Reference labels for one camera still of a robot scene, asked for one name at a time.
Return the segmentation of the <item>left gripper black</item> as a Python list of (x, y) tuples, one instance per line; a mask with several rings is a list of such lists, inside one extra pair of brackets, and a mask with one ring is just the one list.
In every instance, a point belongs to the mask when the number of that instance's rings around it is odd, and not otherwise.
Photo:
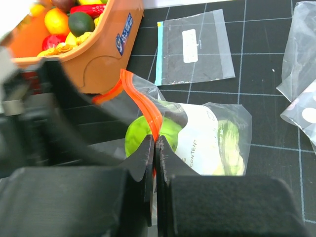
[(94, 103), (77, 89), (58, 59), (41, 59), (37, 72), (19, 70), (0, 87), (2, 178), (21, 167), (52, 165), (51, 134), (84, 164), (115, 166), (126, 159), (126, 102)]

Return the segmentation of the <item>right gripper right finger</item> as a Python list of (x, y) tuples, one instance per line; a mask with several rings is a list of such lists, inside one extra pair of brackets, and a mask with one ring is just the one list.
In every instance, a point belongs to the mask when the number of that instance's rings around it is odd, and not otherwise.
[(306, 237), (289, 186), (269, 176), (201, 176), (156, 143), (160, 237)]

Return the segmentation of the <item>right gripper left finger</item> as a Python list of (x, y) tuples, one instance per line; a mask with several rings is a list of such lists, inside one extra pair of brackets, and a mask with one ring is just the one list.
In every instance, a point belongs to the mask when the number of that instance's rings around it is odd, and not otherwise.
[(3, 237), (145, 237), (155, 143), (118, 166), (23, 167), (0, 183)]

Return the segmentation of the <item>toy cauliflower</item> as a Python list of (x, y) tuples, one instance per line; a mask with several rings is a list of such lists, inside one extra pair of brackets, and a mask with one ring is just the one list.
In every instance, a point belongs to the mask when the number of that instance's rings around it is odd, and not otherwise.
[(239, 149), (238, 127), (229, 120), (218, 121), (220, 163), (213, 175), (242, 176), (245, 164)]

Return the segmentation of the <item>orange zipper clear bag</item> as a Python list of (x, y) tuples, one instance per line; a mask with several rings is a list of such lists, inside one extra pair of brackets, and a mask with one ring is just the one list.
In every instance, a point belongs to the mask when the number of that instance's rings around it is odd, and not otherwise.
[(152, 217), (157, 228), (156, 143), (162, 136), (159, 133), (163, 117), (173, 120), (182, 127), (174, 154), (201, 176), (215, 176), (213, 173), (220, 163), (218, 121), (229, 120), (234, 123), (239, 130), (240, 155), (245, 164), (242, 176), (245, 175), (252, 138), (252, 117), (242, 105), (217, 103), (195, 105), (169, 102), (156, 85), (127, 70), (121, 70), (118, 82), (110, 91), (97, 95), (92, 100), (101, 105), (110, 99), (122, 99), (126, 102), (128, 127), (137, 118), (144, 116), (151, 129), (150, 136), (155, 143), (152, 204), (156, 208)]

